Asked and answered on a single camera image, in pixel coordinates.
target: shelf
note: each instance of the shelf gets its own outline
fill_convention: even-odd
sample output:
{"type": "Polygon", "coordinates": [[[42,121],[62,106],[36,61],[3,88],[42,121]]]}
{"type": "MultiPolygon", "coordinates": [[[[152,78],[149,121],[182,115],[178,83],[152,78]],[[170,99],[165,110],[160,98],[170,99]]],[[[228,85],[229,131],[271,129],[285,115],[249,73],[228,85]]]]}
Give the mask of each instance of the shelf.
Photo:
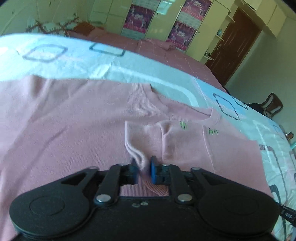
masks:
{"type": "Polygon", "coordinates": [[[216,34],[216,37],[221,39],[222,41],[224,41],[224,39],[222,39],[219,35],[216,34]]]}
{"type": "Polygon", "coordinates": [[[226,16],[229,17],[235,23],[234,19],[229,14],[227,14],[226,16]]]}
{"type": "Polygon", "coordinates": [[[207,58],[208,60],[214,60],[213,58],[206,56],[206,55],[204,55],[203,57],[207,58]]]}

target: bedspread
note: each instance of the bedspread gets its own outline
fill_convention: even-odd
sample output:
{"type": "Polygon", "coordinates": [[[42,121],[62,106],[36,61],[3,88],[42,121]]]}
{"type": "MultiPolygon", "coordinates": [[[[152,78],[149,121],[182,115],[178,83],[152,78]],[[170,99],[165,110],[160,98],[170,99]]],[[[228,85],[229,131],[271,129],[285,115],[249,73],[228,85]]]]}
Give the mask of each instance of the bedspread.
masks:
{"type": "MultiPolygon", "coordinates": [[[[204,81],[136,53],[100,43],[41,34],[0,37],[0,81],[29,74],[56,79],[150,83],[173,100],[215,108],[249,139],[258,142],[266,180],[275,200],[296,209],[296,160],[279,126],[204,81]]],[[[291,229],[279,217],[274,233],[284,240],[291,229]]]]}
{"type": "Polygon", "coordinates": [[[98,30],[97,28],[94,31],[97,31],[98,36],[91,39],[87,39],[87,37],[81,34],[79,35],[75,32],[70,32],[70,36],[102,44],[108,44],[117,48],[138,53],[147,58],[154,59],[165,65],[184,71],[185,73],[197,77],[217,89],[226,92],[207,66],[190,56],[185,55],[177,49],[168,50],[159,46],[162,43],[167,45],[169,44],[168,42],[163,42],[157,39],[142,39],[138,41],[118,34],[108,32],[102,33],[102,30],[98,30]]]}

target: light blue bedsheet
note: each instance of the light blue bedsheet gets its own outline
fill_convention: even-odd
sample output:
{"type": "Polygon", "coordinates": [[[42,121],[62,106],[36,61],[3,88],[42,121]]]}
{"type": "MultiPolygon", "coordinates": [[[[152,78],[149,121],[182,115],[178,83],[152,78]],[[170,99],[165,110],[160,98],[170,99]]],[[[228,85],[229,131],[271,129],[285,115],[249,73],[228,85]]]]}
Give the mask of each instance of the light blue bedsheet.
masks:
{"type": "MultiPolygon", "coordinates": [[[[0,81],[35,74],[47,78],[91,78],[151,83],[165,96],[195,107],[214,107],[260,145],[263,166],[277,202],[296,209],[296,160],[272,120],[211,85],[157,61],[89,41],[41,34],[0,37],[0,81]]],[[[275,235],[292,226],[279,218],[275,235]]]]}

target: pink bedspread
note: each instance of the pink bedspread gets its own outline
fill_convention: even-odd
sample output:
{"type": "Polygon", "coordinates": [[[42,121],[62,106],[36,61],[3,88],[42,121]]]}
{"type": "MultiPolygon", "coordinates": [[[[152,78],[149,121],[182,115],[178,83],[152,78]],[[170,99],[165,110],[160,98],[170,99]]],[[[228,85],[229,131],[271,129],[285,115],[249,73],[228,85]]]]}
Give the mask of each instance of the pink bedspread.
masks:
{"type": "Polygon", "coordinates": [[[199,61],[183,54],[179,50],[171,49],[170,43],[156,39],[134,40],[118,34],[108,33],[96,28],[88,37],[70,32],[71,37],[108,44],[117,48],[138,53],[150,59],[184,71],[200,80],[226,92],[210,69],[199,61]]]}
{"type": "Polygon", "coordinates": [[[183,54],[179,50],[164,50],[157,44],[154,44],[149,40],[142,39],[138,42],[136,53],[182,70],[204,82],[207,82],[217,89],[226,92],[207,66],[189,57],[188,55],[183,54]]]}

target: pink shirt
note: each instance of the pink shirt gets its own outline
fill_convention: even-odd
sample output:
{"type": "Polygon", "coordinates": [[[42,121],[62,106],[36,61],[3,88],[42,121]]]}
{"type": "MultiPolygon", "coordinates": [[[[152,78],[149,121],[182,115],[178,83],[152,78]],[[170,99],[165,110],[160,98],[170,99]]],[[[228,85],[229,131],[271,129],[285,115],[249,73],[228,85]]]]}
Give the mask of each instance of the pink shirt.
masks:
{"type": "MultiPolygon", "coordinates": [[[[29,76],[0,82],[0,110],[1,241],[16,234],[8,211],[19,194],[89,166],[106,170],[130,163],[125,121],[155,125],[192,120],[246,139],[216,110],[169,100],[149,84],[29,76]]],[[[257,161],[263,170],[262,161],[257,161]]],[[[136,186],[124,186],[121,194],[156,195],[141,179],[136,186]]]]}
{"type": "Polygon", "coordinates": [[[235,137],[197,121],[164,120],[151,126],[127,121],[125,127],[126,148],[138,163],[145,185],[158,195],[168,195],[168,188],[152,185],[148,177],[151,156],[156,156],[160,164],[174,164],[183,171],[201,167],[273,197],[256,141],[235,137]]]}

